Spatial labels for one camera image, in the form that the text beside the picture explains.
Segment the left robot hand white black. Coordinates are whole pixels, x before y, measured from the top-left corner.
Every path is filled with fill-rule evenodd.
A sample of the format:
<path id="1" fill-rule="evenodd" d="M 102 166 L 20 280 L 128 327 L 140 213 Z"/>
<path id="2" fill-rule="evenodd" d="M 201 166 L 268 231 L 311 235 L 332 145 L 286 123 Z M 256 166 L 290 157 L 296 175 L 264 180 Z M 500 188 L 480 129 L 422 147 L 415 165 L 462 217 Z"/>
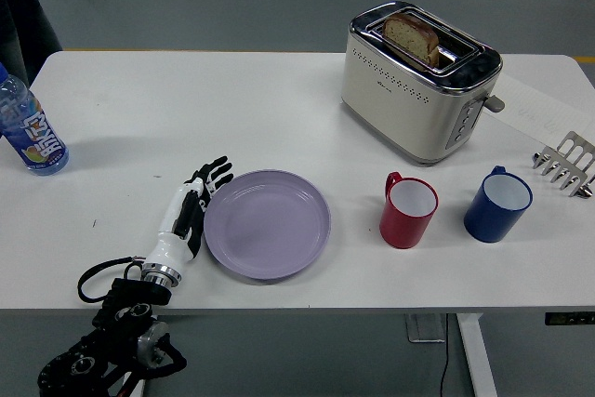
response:
<path id="1" fill-rule="evenodd" d="M 177 275 L 196 257 L 204 232 L 205 212 L 215 193 L 233 179 L 232 164 L 221 156 L 196 170 L 175 192 L 160 224 L 157 244 L 143 269 L 159 266 Z"/>

